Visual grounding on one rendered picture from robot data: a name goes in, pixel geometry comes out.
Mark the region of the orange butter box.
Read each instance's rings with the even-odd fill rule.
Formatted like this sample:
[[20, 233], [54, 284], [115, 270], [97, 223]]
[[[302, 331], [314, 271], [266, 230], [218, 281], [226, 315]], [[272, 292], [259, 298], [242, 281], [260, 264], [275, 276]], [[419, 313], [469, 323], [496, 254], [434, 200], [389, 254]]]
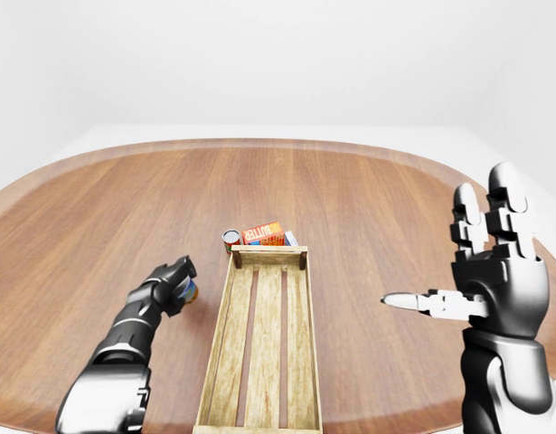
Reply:
[[270, 222], [241, 232], [244, 245], [284, 246], [285, 233], [279, 222]]

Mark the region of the wooden slat tray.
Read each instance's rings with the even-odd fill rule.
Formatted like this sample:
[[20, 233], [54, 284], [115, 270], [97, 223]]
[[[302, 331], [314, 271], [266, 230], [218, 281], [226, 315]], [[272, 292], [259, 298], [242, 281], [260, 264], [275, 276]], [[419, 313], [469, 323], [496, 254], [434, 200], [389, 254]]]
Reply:
[[193, 434], [324, 434], [307, 247], [233, 247]]

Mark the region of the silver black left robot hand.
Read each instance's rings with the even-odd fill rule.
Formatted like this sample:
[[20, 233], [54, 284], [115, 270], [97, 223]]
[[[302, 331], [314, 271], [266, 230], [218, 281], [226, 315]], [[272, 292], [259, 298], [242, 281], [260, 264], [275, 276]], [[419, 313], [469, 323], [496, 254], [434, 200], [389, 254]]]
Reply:
[[197, 272], [189, 255], [182, 256], [172, 265], [163, 264], [154, 269], [143, 282], [151, 286], [151, 297], [169, 317], [179, 314], [184, 305], [175, 297], [175, 289], [187, 277], [192, 280]]

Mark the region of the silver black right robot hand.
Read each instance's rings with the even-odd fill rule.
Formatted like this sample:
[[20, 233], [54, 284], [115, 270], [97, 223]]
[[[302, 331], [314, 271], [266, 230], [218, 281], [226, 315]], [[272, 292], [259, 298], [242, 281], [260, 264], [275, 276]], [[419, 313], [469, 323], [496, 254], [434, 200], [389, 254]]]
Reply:
[[467, 321], [495, 335], [533, 339], [549, 307], [549, 278], [535, 252], [532, 212], [512, 164], [492, 168], [487, 201], [489, 211], [483, 213], [471, 184], [454, 192], [450, 237], [457, 245], [451, 264], [455, 289], [390, 293], [382, 303]]

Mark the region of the blue orange soup tin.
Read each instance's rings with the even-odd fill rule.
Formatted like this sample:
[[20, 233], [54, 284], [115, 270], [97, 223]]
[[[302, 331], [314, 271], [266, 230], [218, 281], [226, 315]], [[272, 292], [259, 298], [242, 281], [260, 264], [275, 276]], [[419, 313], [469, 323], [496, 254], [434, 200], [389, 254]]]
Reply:
[[187, 277], [175, 289], [175, 297], [180, 304], [190, 304], [198, 297], [199, 289], [194, 281]]

